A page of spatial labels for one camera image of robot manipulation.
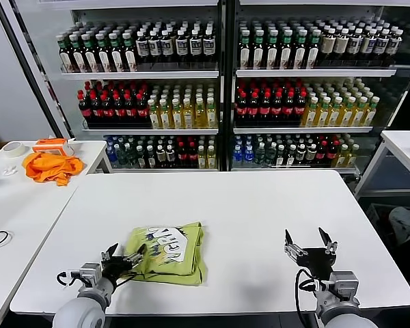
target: shelf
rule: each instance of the shelf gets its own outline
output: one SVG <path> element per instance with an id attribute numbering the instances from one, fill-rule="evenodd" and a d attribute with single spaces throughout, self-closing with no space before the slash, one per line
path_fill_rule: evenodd
<path id="1" fill-rule="evenodd" d="M 84 128 L 86 135 L 216 135 L 218 128 L 183 128 L 183 129 L 158 129 L 149 128 L 123 128 L 123 129 L 94 129 Z"/>
<path id="2" fill-rule="evenodd" d="M 218 0 L 39 0 L 41 8 L 48 10 L 86 10 L 110 8 L 150 8 L 150 7 L 204 7 L 217 5 Z"/>
<path id="3" fill-rule="evenodd" d="M 234 128 L 234 134 L 254 133 L 367 133 L 372 126 L 337 127 L 337 128 Z"/>
<path id="4" fill-rule="evenodd" d="M 66 80 L 216 79 L 218 70 L 174 70 L 166 72 L 62 73 Z"/>
<path id="5" fill-rule="evenodd" d="M 336 68 L 313 70 L 237 70 L 237 77 L 391 77 L 396 70 Z"/>
<path id="6" fill-rule="evenodd" d="M 410 7 L 410 0 L 240 0 L 241 5 L 386 5 Z"/>

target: orange box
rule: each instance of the orange box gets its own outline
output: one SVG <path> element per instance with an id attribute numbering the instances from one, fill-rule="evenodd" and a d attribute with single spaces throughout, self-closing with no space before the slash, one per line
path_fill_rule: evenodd
<path id="1" fill-rule="evenodd" d="M 48 152 L 50 154 L 72 156 L 74 150 L 68 144 L 67 139 L 40 139 L 32 147 L 34 152 Z"/>

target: orange cloth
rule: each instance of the orange cloth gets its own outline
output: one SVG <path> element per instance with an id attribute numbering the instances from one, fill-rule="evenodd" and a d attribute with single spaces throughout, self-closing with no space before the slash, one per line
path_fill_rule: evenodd
<path id="1" fill-rule="evenodd" d="M 74 156 L 34 152 L 25 158 L 23 167 L 36 182 L 55 180 L 58 186 L 66 186 L 71 176 L 81 173 L 83 162 Z"/>

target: tape roll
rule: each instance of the tape roll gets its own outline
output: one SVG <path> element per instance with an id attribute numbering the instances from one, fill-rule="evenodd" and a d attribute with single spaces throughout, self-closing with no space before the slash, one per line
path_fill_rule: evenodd
<path id="1" fill-rule="evenodd" d="M 13 141 L 3 147 L 3 152 L 7 157 L 18 157 L 26 152 L 26 147 L 21 142 Z"/>

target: white table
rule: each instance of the white table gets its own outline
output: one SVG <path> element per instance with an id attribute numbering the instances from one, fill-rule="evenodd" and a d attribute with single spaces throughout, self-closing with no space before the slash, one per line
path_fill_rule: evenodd
<path id="1" fill-rule="evenodd" d="M 80 179 L 93 172 L 106 157 L 104 141 L 72 141 L 75 154 L 85 163 L 85 168 L 70 179 L 67 187 L 57 187 L 55 182 L 36 183 L 26 177 L 21 163 L 31 152 L 29 146 L 34 141 L 23 143 L 28 146 L 26 153 L 13 159 L 0 150 L 0 174 L 8 166 L 15 165 L 18 169 L 12 176 L 0 175 L 0 230 L 12 235 L 12 239 L 0 247 L 0 323 L 16 289 Z"/>
<path id="2" fill-rule="evenodd" d="M 130 282 L 108 315 L 211 315 L 295 311 L 299 267 L 284 253 L 284 230 L 302 247 L 338 241 L 335 270 L 352 270 L 363 308 L 410 305 L 410 287 L 337 172 L 94 174 L 64 209 L 11 302 L 19 314 L 54 314 L 80 284 L 56 275 L 100 262 L 134 227 L 201 221 L 208 278 L 199 287 Z M 300 292 L 301 309 L 315 310 Z"/>
<path id="3" fill-rule="evenodd" d="M 359 199 L 376 174 L 381 162 L 391 152 L 410 171 L 410 131 L 383 131 L 383 141 L 366 168 L 364 175 L 355 188 L 355 198 Z"/>

